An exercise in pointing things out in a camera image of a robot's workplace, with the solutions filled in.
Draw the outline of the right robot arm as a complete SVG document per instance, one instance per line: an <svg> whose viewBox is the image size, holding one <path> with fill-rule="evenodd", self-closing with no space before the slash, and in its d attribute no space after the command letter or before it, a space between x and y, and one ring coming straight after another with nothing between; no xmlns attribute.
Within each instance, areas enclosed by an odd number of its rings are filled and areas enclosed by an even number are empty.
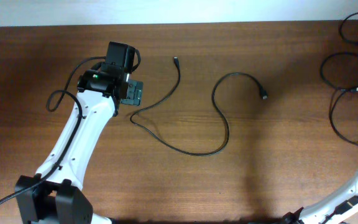
<svg viewBox="0 0 358 224"><path fill-rule="evenodd" d="M335 192L321 201L295 213L289 212L280 223L289 224L333 224L342 223L358 212L358 170Z"/></svg>

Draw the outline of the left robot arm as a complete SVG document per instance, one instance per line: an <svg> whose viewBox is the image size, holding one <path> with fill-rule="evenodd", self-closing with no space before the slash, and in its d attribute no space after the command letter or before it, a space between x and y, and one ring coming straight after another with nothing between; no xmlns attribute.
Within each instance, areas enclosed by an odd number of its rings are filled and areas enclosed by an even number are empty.
<svg viewBox="0 0 358 224"><path fill-rule="evenodd" d="M95 214L82 193L83 181L96 143L119 105L140 105L143 84L129 77L141 57L130 45L110 42L98 61L79 77L71 115L51 153L33 177L22 175L16 183L23 223L115 222Z"/></svg>

